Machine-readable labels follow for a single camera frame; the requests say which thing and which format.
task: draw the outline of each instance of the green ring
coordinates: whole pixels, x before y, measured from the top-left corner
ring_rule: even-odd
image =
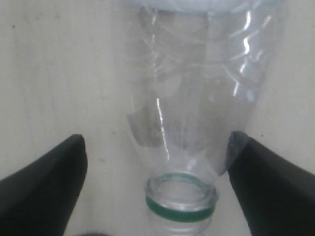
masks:
[[[169,180],[179,180],[184,182],[190,182],[196,184],[200,188],[207,187],[201,180],[198,178],[182,174],[182,173],[171,173],[165,174],[158,178],[161,182],[169,181]],[[215,206],[209,207],[207,209],[199,210],[199,211],[180,211],[173,210],[166,207],[161,206],[160,204],[153,201],[150,197],[146,197],[147,206],[151,211],[153,211],[156,215],[171,221],[181,222],[181,223],[193,223],[205,220],[211,217],[215,211]]]
[[[171,220],[176,222],[182,222],[182,223],[193,223],[205,220],[209,217],[211,217],[215,211],[215,206],[200,210],[200,211],[179,211],[179,210],[172,210],[169,208],[165,208],[156,202],[154,202],[152,199],[146,197],[146,203],[151,211],[153,211],[158,216]]]

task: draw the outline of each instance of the bottle mouth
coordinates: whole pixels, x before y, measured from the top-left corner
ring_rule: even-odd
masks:
[[[214,186],[186,173],[151,178],[145,185],[146,203],[162,218],[176,222],[198,222],[212,216],[218,193]]]

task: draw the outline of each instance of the black plastic piece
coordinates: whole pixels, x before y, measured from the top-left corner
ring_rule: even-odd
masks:
[[[315,236],[315,176],[251,139],[228,170],[253,236]]]
[[[73,135],[0,181],[0,236],[62,236],[86,172],[84,139]]]

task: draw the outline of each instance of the clear plastic bottle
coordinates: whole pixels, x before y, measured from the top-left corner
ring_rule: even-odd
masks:
[[[282,0],[124,0],[120,71],[147,205],[203,222],[244,131],[280,31]]]

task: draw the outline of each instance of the green band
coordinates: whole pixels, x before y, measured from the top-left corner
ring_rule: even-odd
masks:
[[[193,212],[172,210],[157,204],[148,197],[146,198],[146,202],[150,210],[153,211],[155,214],[159,215],[160,217],[182,223],[192,223],[205,220],[212,216],[212,214],[215,211],[215,206],[205,210]]]

